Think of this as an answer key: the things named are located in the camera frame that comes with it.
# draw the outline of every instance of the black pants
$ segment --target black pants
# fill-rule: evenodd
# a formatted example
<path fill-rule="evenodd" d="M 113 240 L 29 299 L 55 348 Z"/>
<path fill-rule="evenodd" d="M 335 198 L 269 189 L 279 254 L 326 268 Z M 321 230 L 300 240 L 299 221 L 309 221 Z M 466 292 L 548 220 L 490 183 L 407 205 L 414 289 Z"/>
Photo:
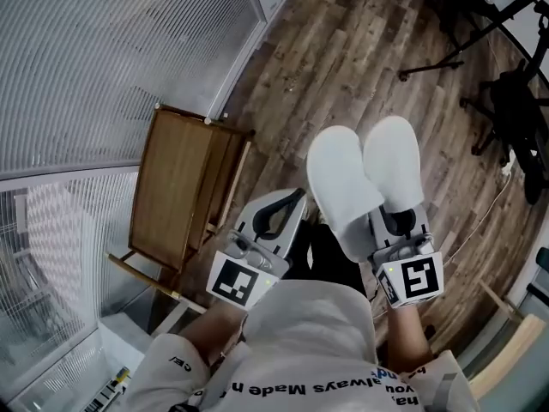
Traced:
<path fill-rule="evenodd" d="M 312 268 L 307 263 L 309 245 L 312 249 Z M 359 265 L 345 256 L 326 224 L 312 226 L 307 221 L 302 221 L 289 258 L 293 265 L 282 279 L 334 282 L 354 288 L 366 296 Z"/>

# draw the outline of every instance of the forearm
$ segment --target forearm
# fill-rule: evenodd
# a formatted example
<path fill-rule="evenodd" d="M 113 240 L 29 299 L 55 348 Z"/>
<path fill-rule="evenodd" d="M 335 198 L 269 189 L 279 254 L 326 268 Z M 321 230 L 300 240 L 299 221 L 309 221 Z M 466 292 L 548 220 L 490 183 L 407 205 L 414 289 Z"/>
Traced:
<path fill-rule="evenodd" d="M 388 310 L 389 369 L 411 372 L 433 360 L 416 306 Z"/>
<path fill-rule="evenodd" d="M 181 336 L 191 342 L 208 364 L 217 359 L 231 336 L 238 330 L 245 311 L 222 300 L 187 325 Z"/>

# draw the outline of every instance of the black office chair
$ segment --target black office chair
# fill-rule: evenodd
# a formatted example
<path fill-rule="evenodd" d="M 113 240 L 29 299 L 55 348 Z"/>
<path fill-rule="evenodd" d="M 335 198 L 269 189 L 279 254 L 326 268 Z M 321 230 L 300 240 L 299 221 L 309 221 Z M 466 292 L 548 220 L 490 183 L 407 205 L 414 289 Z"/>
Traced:
<path fill-rule="evenodd" d="M 549 155 L 546 143 L 549 138 L 549 127 L 541 113 L 540 106 L 549 106 L 549 99 L 536 99 L 530 88 L 529 81 L 536 75 L 543 57 L 549 47 L 549 4 L 540 0 L 535 4 L 534 11 L 540 17 L 540 41 L 534 56 L 528 66 L 521 60 L 515 70 L 504 72 L 493 82 L 481 82 L 477 100 L 461 98 L 460 106 L 472 106 L 492 121 L 492 129 L 482 142 L 477 142 L 473 155 L 482 155 L 494 139 L 501 141 L 504 157 L 500 164 L 510 161 L 510 147 L 515 152 L 516 159 L 524 171 L 524 192 L 527 201 L 535 204 L 540 198 L 541 190 L 549 187 L 546 174 L 549 172 Z M 489 110 L 480 100 L 480 95 L 490 89 L 490 99 L 494 111 Z"/>

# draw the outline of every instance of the white slipper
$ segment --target white slipper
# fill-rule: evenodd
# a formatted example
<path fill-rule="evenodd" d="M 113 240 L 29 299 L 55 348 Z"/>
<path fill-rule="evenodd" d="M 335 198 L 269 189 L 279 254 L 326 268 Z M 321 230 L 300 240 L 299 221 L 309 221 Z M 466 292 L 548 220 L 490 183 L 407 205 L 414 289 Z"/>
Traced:
<path fill-rule="evenodd" d="M 366 261 L 375 250 L 367 242 L 367 214 L 383 204 L 383 197 L 364 174 L 356 133 L 333 126 L 318 134 L 307 155 L 307 178 L 341 249 L 351 261 Z"/>
<path fill-rule="evenodd" d="M 405 118 L 389 116 L 373 127 L 365 139 L 363 161 L 364 172 L 385 198 L 388 213 L 423 202 L 418 141 Z"/>

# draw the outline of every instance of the white t-shirt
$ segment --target white t-shirt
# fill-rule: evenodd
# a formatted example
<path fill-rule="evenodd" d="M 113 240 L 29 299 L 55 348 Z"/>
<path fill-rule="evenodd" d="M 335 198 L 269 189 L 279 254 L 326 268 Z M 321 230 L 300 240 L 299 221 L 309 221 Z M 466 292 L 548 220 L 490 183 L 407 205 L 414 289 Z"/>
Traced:
<path fill-rule="evenodd" d="M 126 410 L 479 410 L 450 351 L 413 373 L 379 367 L 370 304 L 346 286 L 281 281 L 250 311 L 243 334 L 212 377 L 186 339 L 157 337 Z"/>

